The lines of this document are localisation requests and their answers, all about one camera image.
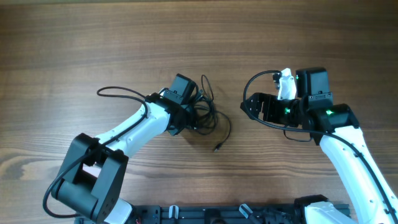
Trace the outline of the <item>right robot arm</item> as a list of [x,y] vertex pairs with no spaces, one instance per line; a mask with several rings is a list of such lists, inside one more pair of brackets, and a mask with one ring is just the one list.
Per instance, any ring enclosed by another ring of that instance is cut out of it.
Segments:
[[246,83],[241,109],[267,127],[307,133],[334,165],[360,223],[397,223],[397,197],[352,109],[334,104],[325,68],[260,72]]

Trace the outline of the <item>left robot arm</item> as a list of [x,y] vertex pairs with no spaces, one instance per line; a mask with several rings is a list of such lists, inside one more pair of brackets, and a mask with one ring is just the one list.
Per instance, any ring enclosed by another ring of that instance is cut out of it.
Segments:
[[129,158],[154,137],[180,133],[191,126],[190,105],[198,94],[197,84],[176,75],[170,88],[147,96],[129,90],[125,97],[141,103],[131,117],[115,128],[91,137],[81,133],[71,142],[55,180],[43,197],[44,211],[54,218],[49,197],[74,212],[69,217],[88,223],[134,223],[139,216],[120,198]]

